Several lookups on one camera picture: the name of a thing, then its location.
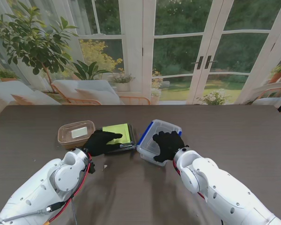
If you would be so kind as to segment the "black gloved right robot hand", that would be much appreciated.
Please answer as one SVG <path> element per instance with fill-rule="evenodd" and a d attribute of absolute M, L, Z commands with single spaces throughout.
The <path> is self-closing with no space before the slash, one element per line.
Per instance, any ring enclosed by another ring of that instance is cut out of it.
<path fill-rule="evenodd" d="M 173 160 L 175 154 L 184 147 L 185 145 L 182 138 L 176 131 L 171 133 L 159 132 L 153 135 L 153 140 L 158 144 L 160 148 L 160 154 L 154 157 L 156 162 L 164 162 L 166 160 Z"/>

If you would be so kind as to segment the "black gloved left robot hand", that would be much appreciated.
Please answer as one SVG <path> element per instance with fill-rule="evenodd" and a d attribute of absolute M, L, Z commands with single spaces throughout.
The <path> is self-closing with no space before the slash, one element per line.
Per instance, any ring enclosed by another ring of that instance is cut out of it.
<path fill-rule="evenodd" d="M 96 130 L 83 145 L 82 149 L 91 157 L 107 154 L 120 148 L 121 143 L 108 143 L 121 137 L 122 134 Z"/>

